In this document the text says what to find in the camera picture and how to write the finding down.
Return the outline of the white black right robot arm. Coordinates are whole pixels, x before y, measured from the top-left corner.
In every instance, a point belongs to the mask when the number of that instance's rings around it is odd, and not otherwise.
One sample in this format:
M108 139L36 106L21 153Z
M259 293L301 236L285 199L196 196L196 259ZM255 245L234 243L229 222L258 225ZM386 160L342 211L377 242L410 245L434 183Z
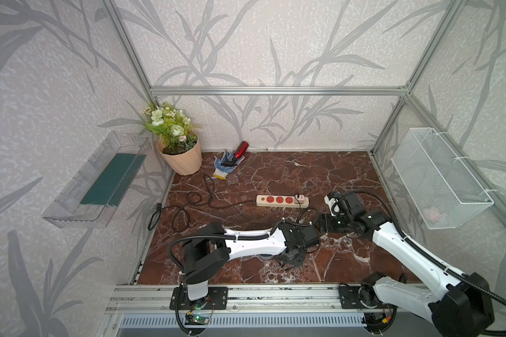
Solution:
M330 209L327 226L371 240L426 286L421 290L376 274L368 286L379 301L429 321L443 336L506 336L506 330L489 328L495 322L493 303L506 307L506 299L491 292L489 283L479 274L467 275L452 268L418 244L401 229L390 206L367 210L359 197L361 193L328 193L324 198Z

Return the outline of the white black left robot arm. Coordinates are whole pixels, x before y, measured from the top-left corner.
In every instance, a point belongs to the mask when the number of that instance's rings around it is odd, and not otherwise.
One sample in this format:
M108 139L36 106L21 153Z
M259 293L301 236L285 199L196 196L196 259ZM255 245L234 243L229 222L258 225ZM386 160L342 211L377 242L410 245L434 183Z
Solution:
M229 261L263 256L300 267L308 250L319 244L320 235L312 224L281 220L270 229L237 231L210 223L172 242L167 253L180 269L188 300L197 301L208 296L209 280Z

